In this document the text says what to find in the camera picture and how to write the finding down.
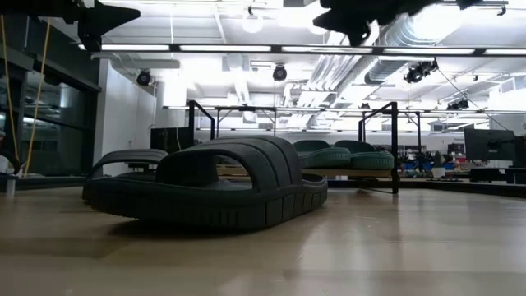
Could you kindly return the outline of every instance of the slide sandal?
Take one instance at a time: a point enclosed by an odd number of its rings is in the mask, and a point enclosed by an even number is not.
[[[93,166],[93,168],[91,168],[91,171],[88,173],[84,189],[82,190],[82,199],[89,201],[90,196],[92,195],[90,189],[93,180],[98,178],[109,178],[103,175],[103,167],[106,164],[118,164],[124,162],[136,164],[158,164],[166,156],[168,156],[166,151],[157,149],[119,150],[106,154]],[[118,177],[154,181],[155,173],[123,173]]]
[[[302,140],[294,144],[304,169],[348,167],[351,153],[346,148],[330,147],[322,140]]]
[[[290,143],[283,150],[278,138],[231,139],[221,138],[165,157],[155,182],[94,179],[91,205],[101,212],[143,220],[256,229],[315,210],[326,200],[326,180],[302,179],[298,155]],[[291,151],[295,159],[288,157]],[[240,163],[251,183],[219,180],[215,167],[219,155]]]

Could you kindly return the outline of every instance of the wall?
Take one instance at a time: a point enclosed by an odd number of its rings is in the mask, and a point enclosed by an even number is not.
[[[187,120],[185,120],[185,111],[184,110],[172,110],[172,109],[163,109],[163,106],[167,105],[166,101],[169,100],[166,97],[170,96],[170,91],[167,91],[166,82],[159,82],[156,86],[156,111],[155,111],[155,127],[156,128],[165,128],[165,127],[184,127],[187,126]]]
[[[115,71],[107,59],[100,61],[94,163],[116,150],[150,148],[150,129],[155,123],[156,99]],[[104,167],[104,173],[128,172],[125,164]]]

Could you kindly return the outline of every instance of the glass wall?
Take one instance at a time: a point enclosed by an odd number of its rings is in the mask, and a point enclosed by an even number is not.
[[[29,156],[33,118],[24,117],[21,158]],[[83,132],[37,120],[29,173],[44,176],[77,176],[83,173]]]
[[[10,79],[13,122],[21,163],[27,163],[41,75],[23,72]],[[78,90],[53,76],[42,85],[30,176],[81,176],[93,160],[96,94]],[[6,136],[0,149],[14,154],[12,126],[7,104],[7,80],[0,79],[0,130]]]

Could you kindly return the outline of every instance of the person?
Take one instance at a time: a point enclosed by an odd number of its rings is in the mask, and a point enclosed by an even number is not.
[[[6,133],[3,130],[0,130],[0,150],[3,149],[3,142],[6,138]],[[3,155],[0,155],[0,173],[7,173],[9,168],[9,160]]]

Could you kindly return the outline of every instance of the spotlight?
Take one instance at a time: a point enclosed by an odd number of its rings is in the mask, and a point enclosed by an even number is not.
[[[151,86],[155,83],[155,77],[151,75],[150,69],[142,69],[137,76],[137,84],[139,86]]]
[[[436,59],[433,62],[420,62],[409,67],[409,71],[404,76],[404,80],[408,83],[417,83],[436,70],[438,70]]]
[[[272,78],[274,78],[274,81],[284,81],[287,79],[287,70],[285,69],[285,65],[276,65],[274,73],[272,74]]]
[[[458,103],[449,104],[447,105],[447,108],[446,108],[446,110],[459,110],[459,109],[460,107]]]
[[[459,101],[458,103],[459,109],[468,109],[469,108],[469,102],[466,99],[463,99]]]

